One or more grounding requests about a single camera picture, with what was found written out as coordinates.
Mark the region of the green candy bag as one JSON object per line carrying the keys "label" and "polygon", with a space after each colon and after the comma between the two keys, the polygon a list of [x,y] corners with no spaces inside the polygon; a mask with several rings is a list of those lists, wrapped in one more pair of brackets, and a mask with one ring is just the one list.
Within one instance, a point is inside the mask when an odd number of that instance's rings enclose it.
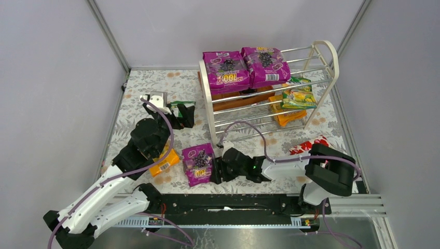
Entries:
{"label": "green candy bag", "polygon": [[173,102],[170,102],[169,109],[171,111],[173,111],[173,113],[174,113],[174,115],[176,117],[182,117],[183,116],[181,111],[178,109],[178,105],[179,104],[183,104],[185,107],[189,108],[189,107],[195,106],[196,102],[195,101],[173,101]]}

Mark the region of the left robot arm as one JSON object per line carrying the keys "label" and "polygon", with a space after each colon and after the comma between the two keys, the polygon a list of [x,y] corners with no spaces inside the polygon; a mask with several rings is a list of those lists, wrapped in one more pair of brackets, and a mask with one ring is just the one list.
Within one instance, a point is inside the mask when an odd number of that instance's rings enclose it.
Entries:
{"label": "left robot arm", "polygon": [[128,197],[108,205],[120,190],[162,162],[172,152],[174,133],[169,110],[143,100],[158,117],[136,124],[131,140],[113,159],[112,165],[68,207],[48,211],[43,219],[51,230],[47,248],[57,241],[62,248],[89,248],[108,228],[125,218],[164,210],[160,192],[152,184],[140,184]]}

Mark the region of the purple candy bag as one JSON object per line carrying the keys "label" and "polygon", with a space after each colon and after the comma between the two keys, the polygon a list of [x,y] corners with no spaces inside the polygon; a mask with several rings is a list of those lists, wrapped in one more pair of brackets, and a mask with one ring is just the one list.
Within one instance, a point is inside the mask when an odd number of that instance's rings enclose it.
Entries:
{"label": "purple candy bag", "polygon": [[251,89],[282,84],[291,78],[289,65],[277,48],[243,47],[240,54],[250,73]]}
{"label": "purple candy bag", "polygon": [[189,187],[210,182],[215,154],[210,143],[188,147],[182,150],[184,173]]}
{"label": "purple candy bag", "polygon": [[204,52],[203,61],[212,95],[250,88],[250,73],[239,51]]}

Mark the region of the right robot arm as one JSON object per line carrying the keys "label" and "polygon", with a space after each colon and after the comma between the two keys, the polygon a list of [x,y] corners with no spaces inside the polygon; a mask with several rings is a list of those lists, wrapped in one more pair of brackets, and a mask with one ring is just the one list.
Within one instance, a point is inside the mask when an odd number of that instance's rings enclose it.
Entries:
{"label": "right robot arm", "polygon": [[361,175],[352,157],[323,144],[313,144],[306,152],[286,157],[250,157],[231,142],[221,148],[222,155],[214,159],[212,182],[229,182],[238,176],[254,183],[306,177],[308,181],[299,194],[300,205],[318,206],[329,197],[348,197],[353,182]]}

